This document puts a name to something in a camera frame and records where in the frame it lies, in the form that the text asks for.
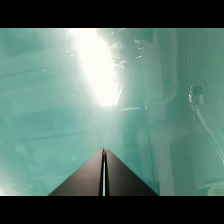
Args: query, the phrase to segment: teal background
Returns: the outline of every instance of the teal background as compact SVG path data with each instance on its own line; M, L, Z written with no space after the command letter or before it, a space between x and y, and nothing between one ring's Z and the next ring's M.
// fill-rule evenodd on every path
M68 29L0 29L0 195L48 195L101 147L160 195L224 195L224 30L142 31L99 29L126 35L121 97L103 108Z

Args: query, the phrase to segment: teal surface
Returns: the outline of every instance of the teal surface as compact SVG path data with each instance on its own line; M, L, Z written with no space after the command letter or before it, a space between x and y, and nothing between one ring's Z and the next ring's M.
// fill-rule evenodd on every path
M224 195L223 29L0 29L0 195L48 195L101 147L160 195Z

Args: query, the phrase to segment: glossy surface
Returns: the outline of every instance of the glossy surface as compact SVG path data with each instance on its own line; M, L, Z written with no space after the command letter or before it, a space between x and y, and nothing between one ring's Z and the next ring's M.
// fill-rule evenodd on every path
M160 195L224 195L223 29L0 31L0 195L101 147Z

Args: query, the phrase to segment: black triangular object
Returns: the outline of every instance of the black triangular object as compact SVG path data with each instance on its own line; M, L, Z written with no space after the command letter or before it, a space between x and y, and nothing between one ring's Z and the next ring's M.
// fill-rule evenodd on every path
M84 163L49 196L101 196L103 150Z
M106 150L106 195L157 196L110 150Z

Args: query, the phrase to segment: green surface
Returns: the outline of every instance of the green surface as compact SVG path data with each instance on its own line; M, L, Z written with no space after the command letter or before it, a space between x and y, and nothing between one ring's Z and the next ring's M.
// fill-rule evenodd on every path
M48 195L101 147L160 195L224 195L223 40L0 29L0 195Z

